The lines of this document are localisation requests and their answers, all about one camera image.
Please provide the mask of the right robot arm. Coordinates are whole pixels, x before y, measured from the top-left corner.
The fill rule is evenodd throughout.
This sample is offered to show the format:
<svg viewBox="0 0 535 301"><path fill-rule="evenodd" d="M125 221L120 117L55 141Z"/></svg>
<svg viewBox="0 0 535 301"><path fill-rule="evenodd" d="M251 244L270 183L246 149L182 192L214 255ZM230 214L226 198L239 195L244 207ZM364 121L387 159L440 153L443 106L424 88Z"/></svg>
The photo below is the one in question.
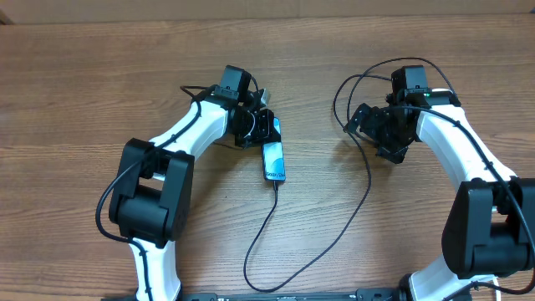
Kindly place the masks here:
<svg viewBox="0 0 535 301"><path fill-rule="evenodd" d="M385 107L348 108L342 128L395 164L410 144L426 144L456 196L441 235L441 255L396 288L361 288L360 300L468 300L506 289L498 279L534 268L534 181L503 165L470 126L451 85L429 86L423 59L390 76Z"/></svg>

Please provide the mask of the blue Samsung Galaxy smartphone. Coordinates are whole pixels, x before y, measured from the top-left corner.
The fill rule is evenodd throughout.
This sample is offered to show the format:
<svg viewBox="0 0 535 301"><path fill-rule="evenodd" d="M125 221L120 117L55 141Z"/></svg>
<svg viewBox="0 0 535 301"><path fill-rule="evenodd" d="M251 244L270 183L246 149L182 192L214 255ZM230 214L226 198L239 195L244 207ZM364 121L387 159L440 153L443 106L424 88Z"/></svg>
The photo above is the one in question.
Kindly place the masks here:
<svg viewBox="0 0 535 301"><path fill-rule="evenodd" d="M270 136L262 144L262 167L264 179L267 181L286 181L286 170L283 155L281 123L273 118Z"/></svg>

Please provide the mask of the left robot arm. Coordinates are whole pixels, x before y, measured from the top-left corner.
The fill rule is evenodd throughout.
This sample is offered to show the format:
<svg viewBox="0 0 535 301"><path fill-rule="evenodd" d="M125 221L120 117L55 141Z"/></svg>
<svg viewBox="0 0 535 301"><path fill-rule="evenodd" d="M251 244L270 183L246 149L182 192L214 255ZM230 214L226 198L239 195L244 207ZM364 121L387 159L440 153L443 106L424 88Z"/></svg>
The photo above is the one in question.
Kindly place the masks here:
<svg viewBox="0 0 535 301"><path fill-rule="evenodd" d="M219 84L185 86L187 114L151 140L131 139L122 151L116 178L104 196L109 219L135 256L134 300L177 300L175 242L186 225L196 160L227 134L237 148L262 149L263 176L285 181L281 125L267 108L269 95L244 69L228 65Z"/></svg>

